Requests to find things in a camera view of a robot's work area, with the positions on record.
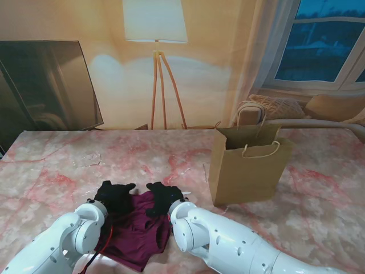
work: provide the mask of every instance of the knit pillow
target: knit pillow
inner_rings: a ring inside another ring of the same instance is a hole
[[[272,98],[256,94],[251,94],[250,99],[263,105],[268,120],[301,119],[305,117],[305,113],[295,99]]]
[[[345,120],[341,123],[348,123],[348,124],[363,124],[365,125],[365,108],[355,117]]]

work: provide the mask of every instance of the window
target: window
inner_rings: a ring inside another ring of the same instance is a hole
[[[365,1],[295,0],[285,20],[264,86],[365,87]]]

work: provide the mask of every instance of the red cable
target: red cable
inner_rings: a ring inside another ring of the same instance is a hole
[[[103,247],[103,249],[100,251],[100,254],[103,253],[103,251],[107,248],[107,246],[109,245],[110,239],[112,238],[113,235],[113,225],[111,225],[110,228],[110,234],[109,234],[109,238],[107,240],[107,243],[105,244],[105,246]]]
[[[110,239],[112,238],[112,235],[113,235],[113,225],[111,225],[111,228],[110,228],[110,234],[109,234],[109,237],[108,237],[108,240],[107,242],[105,243],[103,249],[99,252],[100,254],[103,253],[103,251],[107,248],[107,246],[109,245],[109,242],[110,242]],[[88,264],[85,265],[84,269],[80,272],[80,274],[86,274],[86,269],[88,268]]]

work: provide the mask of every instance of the bolt hole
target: bolt hole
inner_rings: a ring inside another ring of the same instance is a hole
[[[53,256],[50,256],[50,260],[53,261],[54,263],[57,263],[56,258],[54,258]]]

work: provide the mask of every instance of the floor lamp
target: floor lamp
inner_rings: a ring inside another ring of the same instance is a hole
[[[123,0],[125,38],[133,42],[188,43],[181,0]],[[155,121],[157,68],[161,83],[164,128],[167,129],[165,88],[161,59],[170,76],[184,129],[187,129],[183,107],[169,63],[163,51],[153,51],[153,93],[151,130]]]

